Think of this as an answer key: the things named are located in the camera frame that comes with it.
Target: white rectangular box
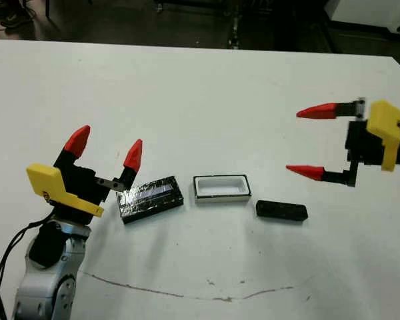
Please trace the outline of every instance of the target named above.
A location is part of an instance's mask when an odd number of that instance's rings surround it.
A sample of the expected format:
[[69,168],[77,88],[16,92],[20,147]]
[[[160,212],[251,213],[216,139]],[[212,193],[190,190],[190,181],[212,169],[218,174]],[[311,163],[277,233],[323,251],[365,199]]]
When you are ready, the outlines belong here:
[[201,175],[193,179],[197,202],[246,201],[251,190],[246,175]]

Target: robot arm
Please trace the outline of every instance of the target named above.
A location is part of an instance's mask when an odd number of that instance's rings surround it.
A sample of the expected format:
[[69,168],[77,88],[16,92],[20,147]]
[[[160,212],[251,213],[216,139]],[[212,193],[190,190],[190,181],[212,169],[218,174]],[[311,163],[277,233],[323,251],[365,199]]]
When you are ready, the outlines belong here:
[[[53,210],[46,219],[22,230],[23,236],[27,229],[41,226],[27,249],[26,272],[17,290],[14,320],[70,318],[77,272],[91,232],[87,225],[93,216],[102,215],[103,209],[99,204],[106,200],[109,191],[130,189],[139,170],[141,140],[129,150],[120,178],[112,181],[96,177],[94,170],[74,165],[86,146],[89,133],[88,125],[74,132],[53,167],[33,164],[27,168],[34,192],[44,197]],[[6,258],[22,238],[18,236],[20,233],[3,256],[0,284]],[[7,319],[1,298],[0,318]]]
[[384,100],[372,103],[368,120],[363,119],[364,110],[365,99],[359,98],[350,103],[326,103],[297,113],[298,117],[310,119],[355,117],[349,123],[345,140],[349,170],[339,173],[310,165],[288,165],[286,168],[310,179],[350,187],[355,186],[360,162],[380,165],[384,171],[393,171],[395,165],[400,164],[400,110]]

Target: red fingertip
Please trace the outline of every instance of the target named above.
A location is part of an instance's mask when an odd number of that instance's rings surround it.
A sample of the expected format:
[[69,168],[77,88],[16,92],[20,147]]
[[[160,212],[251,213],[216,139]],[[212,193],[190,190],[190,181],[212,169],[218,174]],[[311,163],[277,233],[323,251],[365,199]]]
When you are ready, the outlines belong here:
[[313,167],[311,165],[287,165],[286,168],[317,181],[321,181],[325,172],[324,167]]
[[133,170],[135,170],[135,172],[138,172],[139,167],[141,166],[141,157],[142,157],[142,140],[138,139],[127,153],[123,165],[125,167],[132,168]]
[[71,152],[77,158],[80,158],[83,150],[86,148],[87,138],[91,132],[88,125],[82,126],[70,136],[67,143],[64,145],[64,150]]
[[296,114],[298,118],[309,119],[336,119],[336,103],[325,103],[315,107],[306,108]]

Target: drawn line on table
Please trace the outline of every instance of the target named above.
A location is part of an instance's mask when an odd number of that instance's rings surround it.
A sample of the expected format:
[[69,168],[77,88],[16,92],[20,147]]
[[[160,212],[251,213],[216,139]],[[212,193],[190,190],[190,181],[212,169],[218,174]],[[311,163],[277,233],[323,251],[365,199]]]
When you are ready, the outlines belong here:
[[[156,293],[158,295],[166,295],[169,297],[174,297],[174,298],[185,298],[185,299],[193,299],[193,300],[204,300],[204,301],[220,301],[220,302],[233,302],[234,300],[246,300],[250,299],[253,297],[257,297],[258,295],[262,295],[265,293],[270,293],[270,292],[278,292],[278,291],[284,291],[284,290],[292,290],[295,287],[294,286],[286,286],[286,287],[280,287],[280,288],[275,288],[275,289],[267,289],[267,290],[261,290],[258,292],[254,292],[250,295],[246,295],[244,297],[214,297],[214,298],[204,298],[204,297],[193,297],[193,296],[188,296],[188,295],[180,295],[177,293],[170,293],[166,291],[159,291],[159,290],[154,290],[154,289],[147,289],[147,288],[142,288],[142,287],[137,287],[134,285],[130,285],[128,283],[120,283],[120,282],[115,282],[112,280],[108,280],[102,277],[98,277],[97,275],[94,275],[92,273],[88,273],[82,270],[79,270],[80,273],[87,275],[93,279],[96,279],[98,281],[102,281],[104,283],[108,283],[109,285],[116,285],[118,287],[123,287],[127,289],[132,289],[132,290],[138,290],[138,291],[143,291],[143,292],[149,292],[149,293]],[[312,279],[313,277],[309,277],[307,280],[303,281],[302,284],[307,282],[308,280]]]

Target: floor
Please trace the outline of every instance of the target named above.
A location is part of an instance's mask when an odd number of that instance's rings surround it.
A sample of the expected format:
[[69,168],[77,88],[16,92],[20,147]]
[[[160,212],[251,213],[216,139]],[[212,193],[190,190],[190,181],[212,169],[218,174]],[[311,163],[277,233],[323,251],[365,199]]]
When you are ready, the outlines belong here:
[[[268,7],[272,0],[246,1],[254,9]],[[93,0],[92,5],[87,0],[51,0],[50,20],[45,0],[30,0],[28,6],[35,11],[34,23],[0,31],[0,39],[225,49],[233,21],[221,11],[178,5],[165,5],[157,13],[153,0]],[[289,18],[244,14],[240,49],[388,55],[400,63],[400,39],[330,23],[320,10],[302,12],[290,8]]]

